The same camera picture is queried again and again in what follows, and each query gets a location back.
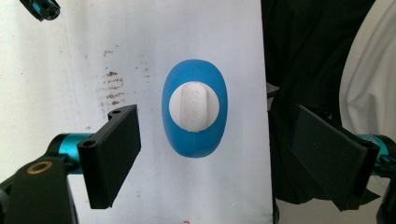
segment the brass screw hole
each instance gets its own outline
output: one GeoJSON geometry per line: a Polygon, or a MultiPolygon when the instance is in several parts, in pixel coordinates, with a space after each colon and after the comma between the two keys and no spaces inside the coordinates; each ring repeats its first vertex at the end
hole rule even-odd
{"type": "Polygon", "coordinates": [[[27,168],[26,172],[29,175],[38,175],[46,172],[51,166],[52,161],[40,161],[27,168]]]}

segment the black fabric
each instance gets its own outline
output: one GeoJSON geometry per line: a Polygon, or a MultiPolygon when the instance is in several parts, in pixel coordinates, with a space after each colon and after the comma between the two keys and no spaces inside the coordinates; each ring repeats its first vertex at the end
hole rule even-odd
{"type": "Polygon", "coordinates": [[[273,193],[289,203],[327,199],[290,152],[293,108],[341,123],[338,92],[349,49],[374,0],[262,0],[267,82],[279,91],[269,111],[273,193]]]}

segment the white plastic part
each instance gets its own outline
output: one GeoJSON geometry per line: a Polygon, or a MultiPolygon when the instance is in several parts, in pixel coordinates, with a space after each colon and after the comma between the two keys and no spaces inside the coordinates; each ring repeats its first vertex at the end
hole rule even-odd
{"type": "Polygon", "coordinates": [[[188,132],[200,132],[219,115],[219,98],[202,82],[187,82],[172,94],[169,111],[175,124],[188,132]]]}

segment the blue oval object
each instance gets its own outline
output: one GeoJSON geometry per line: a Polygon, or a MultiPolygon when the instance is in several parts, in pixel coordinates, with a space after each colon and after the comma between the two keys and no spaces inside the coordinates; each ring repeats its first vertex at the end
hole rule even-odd
{"type": "MultiPolygon", "coordinates": [[[[194,107],[195,98],[191,99],[184,105],[194,107]]],[[[223,136],[227,108],[227,89],[223,76],[215,65],[202,60],[187,60],[177,64],[169,73],[163,86],[163,127],[172,148],[179,155],[189,158],[202,158],[211,154],[218,147],[223,136]],[[201,131],[188,131],[181,128],[171,115],[169,106],[171,97],[177,88],[186,85],[186,83],[201,83],[202,86],[206,86],[211,92],[214,92],[218,99],[217,116],[213,122],[208,124],[207,128],[201,131]]],[[[195,112],[194,108],[190,110],[187,108],[187,113],[192,116],[197,114],[195,112]]]]}

